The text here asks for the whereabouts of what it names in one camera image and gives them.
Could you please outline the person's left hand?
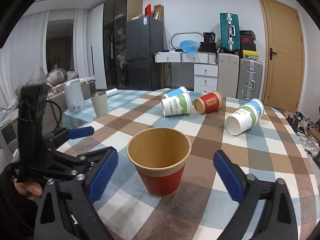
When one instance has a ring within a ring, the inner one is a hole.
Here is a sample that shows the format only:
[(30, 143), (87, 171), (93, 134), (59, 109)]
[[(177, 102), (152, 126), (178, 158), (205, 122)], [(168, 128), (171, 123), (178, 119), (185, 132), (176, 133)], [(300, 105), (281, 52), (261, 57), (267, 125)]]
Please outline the person's left hand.
[(23, 183), (18, 183), (17, 179), (14, 179), (14, 185), (19, 194), (27, 197), (32, 201), (34, 201), (35, 196), (40, 197), (43, 193), (41, 185), (34, 180), (28, 180)]

